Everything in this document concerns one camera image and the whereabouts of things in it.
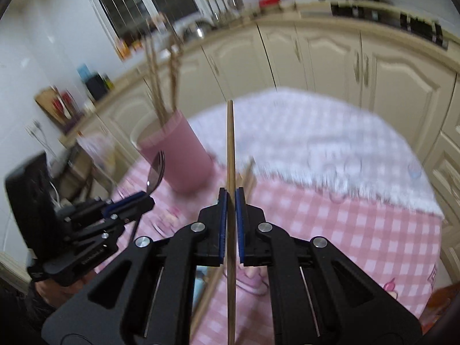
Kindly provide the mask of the person left hand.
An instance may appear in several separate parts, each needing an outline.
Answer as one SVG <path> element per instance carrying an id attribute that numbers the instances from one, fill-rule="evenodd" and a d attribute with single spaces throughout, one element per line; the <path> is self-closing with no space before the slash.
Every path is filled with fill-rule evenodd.
<path id="1" fill-rule="evenodd" d="M 69 301 L 69 299 L 75 294 L 81 291 L 96 277 L 96 275 L 97 273 L 94 270 L 91 270 L 88 274 L 84 275 L 82 278 L 78 279 L 77 282 L 68 287 L 61 286 L 52 279 L 46 279 L 36 282 L 34 284 L 34 288 L 46 304 L 49 304 L 53 308 L 59 308 Z"/>

